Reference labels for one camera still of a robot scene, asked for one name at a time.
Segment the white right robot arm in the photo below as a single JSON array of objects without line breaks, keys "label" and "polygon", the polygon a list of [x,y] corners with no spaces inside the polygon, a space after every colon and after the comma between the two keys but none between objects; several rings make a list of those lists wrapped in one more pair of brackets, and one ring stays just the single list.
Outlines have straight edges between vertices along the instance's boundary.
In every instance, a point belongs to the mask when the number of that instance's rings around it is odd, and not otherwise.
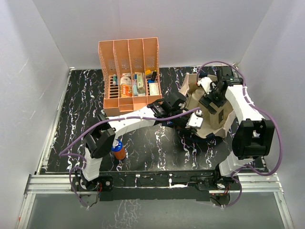
[{"label": "white right robot arm", "polygon": [[216,134],[227,134],[234,119],[238,120],[232,151],[218,165],[219,173],[212,178],[217,189],[224,189],[229,185],[230,176],[234,176],[255,159],[269,154],[275,125],[254,109],[246,96],[243,77],[224,75],[219,69],[215,77],[198,73],[196,84],[204,90],[199,103],[206,112],[209,126]]}]

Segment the small clear glass bottle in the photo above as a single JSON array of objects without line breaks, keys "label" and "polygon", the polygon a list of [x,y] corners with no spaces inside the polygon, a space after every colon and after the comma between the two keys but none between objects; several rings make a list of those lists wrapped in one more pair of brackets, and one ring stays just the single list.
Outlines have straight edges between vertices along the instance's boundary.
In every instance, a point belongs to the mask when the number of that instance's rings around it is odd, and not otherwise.
[{"label": "small clear glass bottle", "polygon": [[210,126],[214,129],[221,128],[225,123],[224,108],[220,107],[217,109],[215,114],[210,114]]}]

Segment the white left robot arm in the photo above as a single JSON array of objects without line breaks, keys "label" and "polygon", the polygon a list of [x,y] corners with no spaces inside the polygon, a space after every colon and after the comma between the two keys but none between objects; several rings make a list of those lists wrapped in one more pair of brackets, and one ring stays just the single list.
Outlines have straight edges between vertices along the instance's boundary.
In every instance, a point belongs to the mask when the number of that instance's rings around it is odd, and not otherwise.
[{"label": "white left robot arm", "polygon": [[118,154],[118,159],[123,160],[123,146],[119,137],[160,123],[171,121],[174,125],[186,127],[187,116],[181,115],[186,106],[186,96],[180,92],[174,93],[169,99],[158,99],[147,106],[120,116],[98,116],[99,122],[104,122],[93,127],[85,136],[85,159],[82,169],[82,185],[87,190],[94,190],[98,186],[98,177],[102,158],[110,152]]}]

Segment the orange bottle blue cap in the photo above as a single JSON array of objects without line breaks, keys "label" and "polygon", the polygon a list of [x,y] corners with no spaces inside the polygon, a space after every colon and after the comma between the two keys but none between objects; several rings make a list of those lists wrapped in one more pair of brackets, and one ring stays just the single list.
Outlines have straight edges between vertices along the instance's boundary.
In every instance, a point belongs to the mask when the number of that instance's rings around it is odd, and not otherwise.
[{"label": "orange bottle blue cap", "polygon": [[126,152],[120,140],[114,141],[112,145],[112,152],[118,160],[124,160],[126,158]]}]

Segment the cream cylindrical bottle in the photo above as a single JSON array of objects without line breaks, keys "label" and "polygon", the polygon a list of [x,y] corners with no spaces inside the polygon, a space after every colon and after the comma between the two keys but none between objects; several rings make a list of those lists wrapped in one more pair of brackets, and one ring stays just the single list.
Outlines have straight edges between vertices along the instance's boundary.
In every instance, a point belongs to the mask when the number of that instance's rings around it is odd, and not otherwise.
[{"label": "cream cylindrical bottle", "polygon": [[202,96],[205,94],[204,89],[198,88],[192,93],[191,102],[197,103],[202,98]]}]

